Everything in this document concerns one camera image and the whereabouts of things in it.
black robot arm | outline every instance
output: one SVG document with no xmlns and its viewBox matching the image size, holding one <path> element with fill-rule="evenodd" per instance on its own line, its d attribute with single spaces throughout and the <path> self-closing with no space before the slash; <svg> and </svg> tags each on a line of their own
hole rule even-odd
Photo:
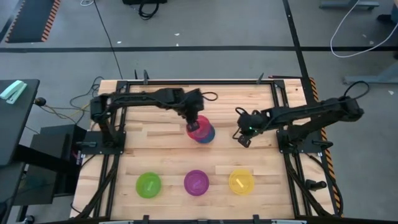
<svg viewBox="0 0 398 224">
<path fill-rule="evenodd" d="M 249 147 L 251 138 L 262 134 L 264 131 L 281 129 L 279 135 L 286 144 L 295 144 L 305 139 L 310 133 L 320 130 L 337 121 L 357 121 L 363 115 L 355 98 L 342 96 L 330 98 L 314 105 L 304 105 L 295 108 L 277 107 L 262 111 L 247 113 L 241 108 L 236 110 L 239 113 L 238 126 L 240 128 L 239 143 Z M 298 119 L 310 118 L 311 121 L 303 125 L 292 125 Z"/>
<path fill-rule="evenodd" d="M 85 140 L 79 144 L 85 154 L 123 153 L 126 133 L 124 128 L 116 130 L 110 118 L 118 109 L 130 106 L 174 110 L 187 121 L 188 131 L 194 131 L 199 128 L 197 119 L 198 112 L 204 110 L 203 99 L 198 88 L 186 93 L 182 88 L 161 88 L 154 92 L 102 94 L 90 102 L 91 119 L 98 123 L 101 131 L 87 132 Z"/>
</svg>

green bowl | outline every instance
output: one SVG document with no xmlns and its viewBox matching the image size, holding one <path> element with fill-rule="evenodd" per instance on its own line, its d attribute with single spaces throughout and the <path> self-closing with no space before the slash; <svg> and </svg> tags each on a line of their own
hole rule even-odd
<svg viewBox="0 0 398 224">
<path fill-rule="evenodd" d="M 136 183 L 136 191 L 143 198 L 155 197 L 162 188 L 160 177 L 153 173 L 147 172 L 139 176 Z"/>
</svg>

purple bowl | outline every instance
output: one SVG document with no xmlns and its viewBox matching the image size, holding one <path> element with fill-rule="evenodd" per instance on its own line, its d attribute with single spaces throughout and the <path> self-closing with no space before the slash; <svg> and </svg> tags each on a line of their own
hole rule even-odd
<svg viewBox="0 0 398 224">
<path fill-rule="evenodd" d="M 193 170 L 185 176 L 185 190 L 193 196 L 201 196 L 209 189 L 209 178 L 200 170 Z"/>
</svg>

yellow wire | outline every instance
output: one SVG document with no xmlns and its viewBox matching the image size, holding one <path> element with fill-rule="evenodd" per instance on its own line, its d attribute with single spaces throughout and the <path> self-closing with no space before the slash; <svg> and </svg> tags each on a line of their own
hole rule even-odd
<svg viewBox="0 0 398 224">
<path fill-rule="evenodd" d="M 87 103 L 86 105 L 82 106 L 80 109 L 81 109 L 81 110 L 84 110 L 84 109 L 86 109 L 89 105 L 90 105 L 90 103 Z M 78 114 L 79 112 L 82 112 L 81 110 L 78 110 L 78 111 L 74 112 L 73 114 L 69 115 L 69 117 L 75 116 L 75 115 Z"/>
</svg>

white cable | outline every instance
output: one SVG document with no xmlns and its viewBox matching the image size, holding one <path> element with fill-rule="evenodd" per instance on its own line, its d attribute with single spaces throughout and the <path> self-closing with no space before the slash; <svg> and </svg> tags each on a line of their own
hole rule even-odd
<svg viewBox="0 0 398 224">
<path fill-rule="evenodd" d="M 94 0 L 91 0 L 91 2 L 87 3 L 87 4 L 83 4 L 83 2 L 88 1 L 88 0 L 81 0 L 80 5 L 81 6 L 90 6 L 94 3 Z"/>
<path fill-rule="evenodd" d="M 376 47 L 379 47 L 380 45 L 384 44 L 388 39 L 390 39 L 390 37 L 392 36 L 392 34 L 396 31 L 396 29 L 397 29 L 397 27 L 398 27 L 398 23 L 397 23 L 397 25 L 396 25 L 396 26 L 394 27 L 394 29 L 391 31 L 390 35 L 389 35 L 385 40 L 383 40 L 380 44 L 377 44 L 376 46 L 374 46 L 374 47 L 372 47 L 372 48 L 370 48 L 370 49 L 364 50 L 364 51 L 362 51 L 362 52 L 357 52 L 357 53 L 352 54 L 352 55 L 344 55 L 344 56 L 337 55 L 337 54 L 333 51 L 333 46 L 332 46 L 333 39 L 335 38 L 335 35 L 337 34 L 337 32 L 338 32 L 338 30 L 340 29 L 340 26 L 342 25 L 342 23 L 344 22 L 344 20 L 347 18 L 347 16 L 350 14 L 350 12 L 355 8 L 355 6 L 359 3 L 359 1 L 360 1 L 360 0 L 358 0 L 358 1 L 355 3 L 355 5 L 348 11 L 347 15 L 345 15 L 345 17 L 343 18 L 343 20 L 341 20 L 341 22 L 340 22 L 340 24 L 338 25 L 338 27 L 337 27 L 335 33 L 333 34 L 333 36 L 332 36 L 331 39 L 330 39 L 330 50 L 331 50 L 331 53 L 332 53 L 334 56 L 338 57 L 338 58 L 349 58 L 349 57 L 354 57 L 354 56 L 357 56 L 357 55 L 359 55 L 359 54 L 362 54 L 362 53 L 371 51 L 371 50 L 375 49 Z"/>
</svg>

